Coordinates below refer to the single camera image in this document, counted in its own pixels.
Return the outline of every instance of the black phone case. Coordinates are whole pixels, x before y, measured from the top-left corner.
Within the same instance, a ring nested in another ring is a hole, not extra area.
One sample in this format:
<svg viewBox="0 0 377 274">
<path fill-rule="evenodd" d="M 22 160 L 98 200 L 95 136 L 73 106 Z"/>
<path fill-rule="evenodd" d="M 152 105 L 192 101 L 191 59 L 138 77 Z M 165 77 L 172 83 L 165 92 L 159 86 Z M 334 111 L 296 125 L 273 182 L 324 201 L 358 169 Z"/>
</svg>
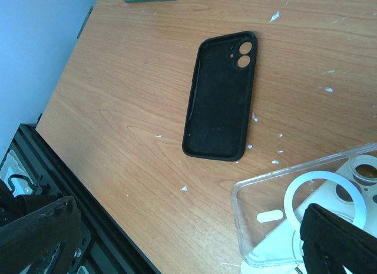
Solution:
<svg viewBox="0 0 377 274">
<path fill-rule="evenodd" d="M 251 42 L 250 63 L 237 65 Z M 210 38 L 198 50 L 182 148 L 188 156 L 224 161 L 242 157 L 247 136 L 257 38 L 250 31 Z"/>
</svg>

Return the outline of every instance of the wooden tabletop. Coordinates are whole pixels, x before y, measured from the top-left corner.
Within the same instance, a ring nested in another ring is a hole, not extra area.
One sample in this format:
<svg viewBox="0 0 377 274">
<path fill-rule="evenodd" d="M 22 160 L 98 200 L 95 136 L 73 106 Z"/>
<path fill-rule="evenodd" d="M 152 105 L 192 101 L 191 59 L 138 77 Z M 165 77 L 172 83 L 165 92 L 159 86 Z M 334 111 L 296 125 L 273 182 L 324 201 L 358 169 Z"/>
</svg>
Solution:
<svg viewBox="0 0 377 274">
<path fill-rule="evenodd" d="M 198 47 L 239 31 L 253 147 L 187 157 Z M 163 273 L 240 273 L 237 181 L 377 140 L 376 38 L 377 0 L 99 0 L 37 130 Z"/>
</svg>

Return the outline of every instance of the white wall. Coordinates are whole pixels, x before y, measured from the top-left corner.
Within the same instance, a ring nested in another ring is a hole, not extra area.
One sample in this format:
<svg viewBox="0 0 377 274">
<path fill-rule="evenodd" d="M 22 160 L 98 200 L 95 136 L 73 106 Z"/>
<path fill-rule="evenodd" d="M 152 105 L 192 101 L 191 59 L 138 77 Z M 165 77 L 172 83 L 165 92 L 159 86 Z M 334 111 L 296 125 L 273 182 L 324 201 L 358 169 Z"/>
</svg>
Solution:
<svg viewBox="0 0 377 274">
<path fill-rule="evenodd" d="M 44 111 L 96 1 L 0 0 L 0 161 Z"/>
</svg>

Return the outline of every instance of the wooden table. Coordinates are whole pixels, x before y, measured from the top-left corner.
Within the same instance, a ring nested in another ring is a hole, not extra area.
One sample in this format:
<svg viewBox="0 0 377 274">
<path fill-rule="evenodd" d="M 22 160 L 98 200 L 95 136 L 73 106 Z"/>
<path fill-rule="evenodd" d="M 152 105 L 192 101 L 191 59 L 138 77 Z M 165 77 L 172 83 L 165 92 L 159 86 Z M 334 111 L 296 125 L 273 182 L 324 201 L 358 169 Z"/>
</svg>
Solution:
<svg viewBox="0 0 377 274">
<path fill-rule="evenodd" d="M 239 273 L 235 182 L 377 140 L 376 6 L 99 0 L 37 130 L 163 273 Z M 197 49 L 244 30 L 259 39 L 253 147 L 187 157 Z"/>
</svg>

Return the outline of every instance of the white circular ring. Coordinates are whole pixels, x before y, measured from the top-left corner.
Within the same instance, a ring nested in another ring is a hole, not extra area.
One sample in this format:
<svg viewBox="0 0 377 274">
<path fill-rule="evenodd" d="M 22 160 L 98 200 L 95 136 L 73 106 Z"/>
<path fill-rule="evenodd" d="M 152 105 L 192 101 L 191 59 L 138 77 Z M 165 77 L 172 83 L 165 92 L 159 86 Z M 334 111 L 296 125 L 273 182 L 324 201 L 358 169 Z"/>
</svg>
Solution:
<svg viewBox="0 0 377 274">
<path fill-rule="evenodd" d="M 366 205 L 361 193 L 349 180 L 341 175 L 328 171 L 307 172 L 295 178 L 288 186 L 284 195 L 284 211 L 291 226 L 298 232 L 300 231 L 301 224 L 293 211 L 293 196 L 295 195 L 296 190 L 303 183 L 314 179 L 325 179 L 332 181 L 342 186 L 349 193 L 353 203 L 355 204 L 355 217 L 353 218 L 352 224 L 360 229 L 363 229 L 366 222 Z"/>
</svg>

